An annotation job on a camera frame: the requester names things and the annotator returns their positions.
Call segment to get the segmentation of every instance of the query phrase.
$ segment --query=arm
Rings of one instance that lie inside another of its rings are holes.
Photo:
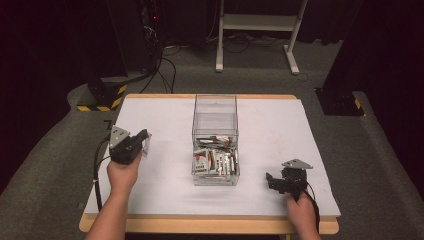
[[[287,217],[296,228],[300,239],[321,239],[315,225],[315,212],[311,200],[304,192],[296,202],[291,194],[287,197]]]
[[[107,166],[111,185],[110,195],[85,237],[86,240],[124,239],[128,200],[132,187],[137,181],[141,155],[142,152],[130,165],[111,161]]]

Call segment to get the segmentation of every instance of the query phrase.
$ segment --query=white tabletop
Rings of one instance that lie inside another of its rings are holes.
[[[297,99],[238,99],[240,178],[237,186],[194,186],[191,176],[194,98],[127,97],[116,126],[131,136],[153,136],[142,159],[129,214],[285,216],[285,195],[268,188],[265,173],[281,178],[281,163],[300,159],[307,170],[321,216],[340,216],[302,102]],[[102,200],[110,192],[105,161],[100,170]],[[97,213],[90,194],[84,213]]]

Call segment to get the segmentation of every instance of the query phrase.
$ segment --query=person's left hand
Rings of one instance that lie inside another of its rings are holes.
[[[134,161],[129,165],[123,165],[110,161],[107,166],[107,173],[111,185],[111,194],[129,196],[138,178],[138,167],[141,162],[141,150]]]

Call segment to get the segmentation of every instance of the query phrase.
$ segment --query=metal bracket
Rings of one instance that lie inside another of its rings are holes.
[[[288,168],[296,168],[296,169],[312,169],[314,168],[313,166],[299,160],[299,159],[293,159],[287,162],[284,162],[282,164],[284,167],[288,167]]]
[[[115,146],[124,141],[124,139],[127,138],[129,135],[130,132],[125,131],[124,129],[119,128],[117,126],[113,126],[110,135],[109,147],[113,149]]]

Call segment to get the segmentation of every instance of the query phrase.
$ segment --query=wooden table edge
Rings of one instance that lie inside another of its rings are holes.
[[[278,95],[278,94],[235,94],[238,99],[297,99],[294,95]],[[195,98],[196,94],[137,94],[131,93],[125,98]]]
[[[80,230],[88,232],[97,214],[84,213]],[[191,234],[296,234],[293,225],[283,217],[129,215],[127,232]],[[320,234],[336,234],[336,217],[321,217]]]

